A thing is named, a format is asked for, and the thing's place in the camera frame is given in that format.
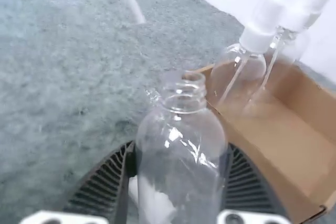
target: clear plastic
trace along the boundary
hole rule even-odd
[[[265,53],[267,73],[260,89],[267,84],[269,90],[275,89],[296,60],[299,60],[307,45],[297,39],[299,33],[279,28],[268,51]]]
[[[240,44],[229,46],[223,58],[211,72],[207,98],[221,112],[240,115],[263,81],[266,61]]]
[[[288,75],[291,66],[304,53],[307,45],[302,43],[301,39],[297,39],[298,35],[300,34],[282,27],[278,28],[277,34],[265,53],[267,72],[264,80],[244,108],[244,115],[270,116],[272,110],[266,110],[263,106],[261,113],[260,105],[273,103],[274,99],[271,94],[278,89],[281,81]]]
[[[160,90],[136,136],[140,224],[215,223],[227,142],[206,107],[205,77],[185,72]]]

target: spray bottle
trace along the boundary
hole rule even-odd
[[[301,58],[309,43],[308,34],[304,31],[316,22],[327,2],[328,0],[293,0],[286,6],[277,33],[265,53],[267,72],[253,99],[260,98],[266,84],[269,90],[276,88],[291,65]]]
[[[260,0],[239,43],[226,48],[210,75],[208,101],[221,112],[239,115],[260,87],[266,72],[264,53],[272,42],[282,0]]]

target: cardboard box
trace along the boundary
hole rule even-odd
[[[211,69],[198,70],[207,82]],[[315,219],[336,203],[336,99],[296,66],[270,98],[261,108],[266,117],[233,119],[209,107],[229,141],[272,185],[291,221]]]

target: clear plastic bottle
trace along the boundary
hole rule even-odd
[[[160,92],[136,136],[140,224],[215,223],[227,142],[206,107],[205,77],[184,72]]]
[[[238,44],[227,47],[210,75],[209,102],[221,112],[240,115],[266,72],[264,53],[278,26],[282,0],[261,0]]]
[[[301,58],[309,44],[305,30],[316,22],[327,2],[293,0],[285,8],[277,34],[265,53],[267,73],[260,89],[264,89],[267,83],[269,90],[275,89],[292,64]]]

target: gray carpet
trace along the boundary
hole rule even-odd
[[[144,91],[242,31],[202,0],[0,0],[0,220],[18,223],[134,139]]]

